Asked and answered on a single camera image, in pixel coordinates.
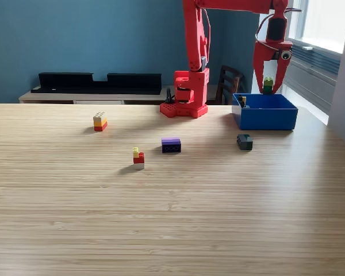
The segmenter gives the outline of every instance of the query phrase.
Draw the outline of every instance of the red robotic arm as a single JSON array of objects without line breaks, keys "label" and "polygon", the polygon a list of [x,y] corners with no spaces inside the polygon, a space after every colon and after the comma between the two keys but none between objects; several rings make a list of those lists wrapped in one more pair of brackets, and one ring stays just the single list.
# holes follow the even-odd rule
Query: red robotic arm
[{"label": "red robotic arm", "polygon": [[205,36],[202,11],[205,9],[242,10],[253,13],[275,13],[269,19],[265,41],[256,41],[254,70],[259,91],[263,92],[263,66],[265,61],[278,60],[275,85],[272,93],[280,88],[292,56],[292,43],[285,42],[289,0],[182,0],[185,17],[185,35],[190,71],[175,72],[175,104],[164,103],[160,111],[167,117],[192,116],[198,118],[208,110],[206,103],[209,69],[209,36]]}]

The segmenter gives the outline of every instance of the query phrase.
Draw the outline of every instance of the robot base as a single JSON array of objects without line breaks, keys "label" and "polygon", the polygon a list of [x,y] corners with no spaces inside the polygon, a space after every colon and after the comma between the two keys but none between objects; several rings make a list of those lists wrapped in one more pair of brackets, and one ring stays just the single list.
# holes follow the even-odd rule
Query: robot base
[{"label": "robot base", "polygon": [[177,107],[177,105],[174,103],[163,103],[160,105],[160,112],[168,118],[187,116],[197,119],[208,112],[208,106],[204,105],[198,109],[191,109]]}]

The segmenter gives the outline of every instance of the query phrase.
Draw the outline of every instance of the red robot base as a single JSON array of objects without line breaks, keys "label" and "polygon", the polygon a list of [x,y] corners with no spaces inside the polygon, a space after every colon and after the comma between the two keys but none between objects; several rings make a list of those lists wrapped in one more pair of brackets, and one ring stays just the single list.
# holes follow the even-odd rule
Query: red robot base
[{"label": "red robot base", "polygon": [[188,116],[199,118],[208,112],[207,84],[209,69],[203,72],[176,71],[174,74],[175,103],[163,103],[160,112],[169,118]]}]

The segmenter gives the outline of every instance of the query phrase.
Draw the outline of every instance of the chair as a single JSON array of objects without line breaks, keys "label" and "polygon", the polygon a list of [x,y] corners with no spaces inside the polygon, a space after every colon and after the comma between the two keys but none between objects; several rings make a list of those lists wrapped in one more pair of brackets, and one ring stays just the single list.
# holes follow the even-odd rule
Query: chair
[{"label": "chair", "polygon": [[221,67],[220,80],[217,86],[216,105],[223,104],[223,96],[225,105],[232,105],[232,95],[240,91],[240,87],[244,84],[244,75],[238,70],[223,65]]}]

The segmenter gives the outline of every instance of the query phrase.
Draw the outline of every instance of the blue plastic bin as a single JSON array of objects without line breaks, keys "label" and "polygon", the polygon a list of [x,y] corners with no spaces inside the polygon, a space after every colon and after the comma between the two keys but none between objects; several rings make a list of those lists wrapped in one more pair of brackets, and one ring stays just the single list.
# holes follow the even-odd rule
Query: blue plastic bin
[{"label": "blue plastic bin", "polygon": [[[247,97],[250,108],[240,106],[239,95]],[[290,131],[295,128],[298,109],[281,94],[234,94],[232,114],[242,130]]]}]

